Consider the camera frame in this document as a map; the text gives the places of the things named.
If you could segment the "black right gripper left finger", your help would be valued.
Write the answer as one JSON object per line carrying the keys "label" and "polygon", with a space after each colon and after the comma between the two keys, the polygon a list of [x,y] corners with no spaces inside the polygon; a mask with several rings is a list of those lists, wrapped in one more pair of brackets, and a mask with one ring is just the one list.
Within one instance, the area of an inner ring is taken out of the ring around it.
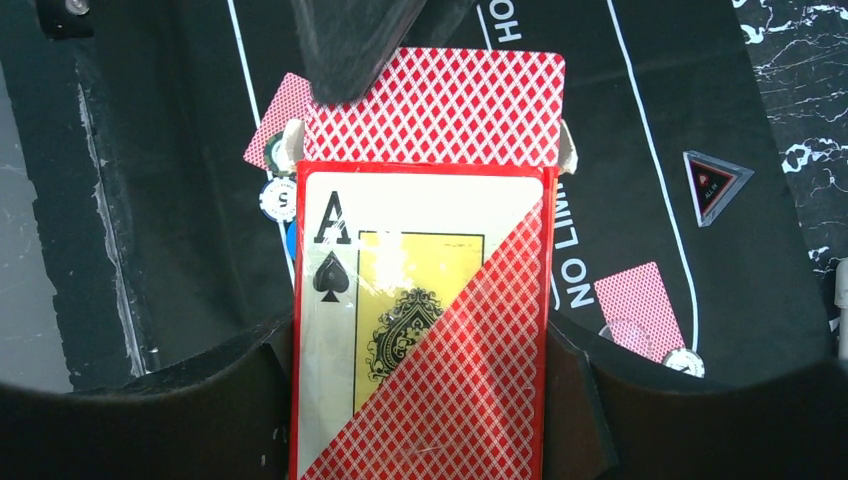
{"label": "black right gripper left finger", "polygon": [[1,388],[5,479],[284,479],[292,321],[118,388]]}

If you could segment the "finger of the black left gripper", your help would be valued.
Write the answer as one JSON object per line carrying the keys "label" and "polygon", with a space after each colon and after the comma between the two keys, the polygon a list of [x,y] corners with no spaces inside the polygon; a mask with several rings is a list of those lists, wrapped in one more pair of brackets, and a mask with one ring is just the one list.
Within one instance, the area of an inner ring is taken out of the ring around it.
{"label": "finger of the black left gripper", "polygon": [[441,47],[473,3],[461,0],[349,0],[291,3],[313,98],[362,98],[402,45]]}

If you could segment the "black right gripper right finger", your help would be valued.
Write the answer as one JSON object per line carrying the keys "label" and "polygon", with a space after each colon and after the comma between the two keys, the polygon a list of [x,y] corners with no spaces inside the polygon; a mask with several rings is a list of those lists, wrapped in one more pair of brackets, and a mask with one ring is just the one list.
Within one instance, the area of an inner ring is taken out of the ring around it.
{"label": "black right gripper right finger", "polygon": [[547,479],[843,479],[847,365],[743,388],[653,363],[551,312]]}

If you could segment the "red backed playing card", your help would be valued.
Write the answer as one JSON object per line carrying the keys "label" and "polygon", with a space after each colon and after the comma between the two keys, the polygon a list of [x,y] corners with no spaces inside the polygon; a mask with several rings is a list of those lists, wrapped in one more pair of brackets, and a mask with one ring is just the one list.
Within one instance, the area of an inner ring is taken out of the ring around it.
{"label": "red backed playing card", "polygon": [[310,81],[294,73],[286,73],[243,154],[243,160],[269,170],[266,148],[271,139],[284,131],[289,120],[306,120],[312,100]]}

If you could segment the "blue small blind button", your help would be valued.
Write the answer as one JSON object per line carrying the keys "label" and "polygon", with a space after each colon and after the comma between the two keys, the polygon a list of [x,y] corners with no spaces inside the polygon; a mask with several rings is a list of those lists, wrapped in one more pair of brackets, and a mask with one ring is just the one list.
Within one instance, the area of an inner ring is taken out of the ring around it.
{"label": "blue small blind button", "polygon": [[284,245],[288,257],[292,261],[295,261],[297,251],[297,226],[295,220],[292,220],[291,222],[285,224]]}

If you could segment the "red playing card box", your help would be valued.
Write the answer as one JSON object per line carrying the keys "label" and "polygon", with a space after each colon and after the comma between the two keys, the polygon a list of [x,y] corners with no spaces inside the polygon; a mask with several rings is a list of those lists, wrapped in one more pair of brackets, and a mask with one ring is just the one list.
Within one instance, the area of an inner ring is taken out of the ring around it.
{"label": "red playing card box", "polygon": [[294,479],[537,479],[560,141],[541,166],[305,161]]}

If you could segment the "clear dealer button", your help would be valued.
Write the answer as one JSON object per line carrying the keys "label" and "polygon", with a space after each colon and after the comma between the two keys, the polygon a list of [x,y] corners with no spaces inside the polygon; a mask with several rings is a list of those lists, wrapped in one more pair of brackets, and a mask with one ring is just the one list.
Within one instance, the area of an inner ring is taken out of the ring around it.
{"label": "clear dealer button", "polygon": [[646,359],[654,358],[654,344],[651,335],[634,320],[608,321],[598,335],[634,354]]}

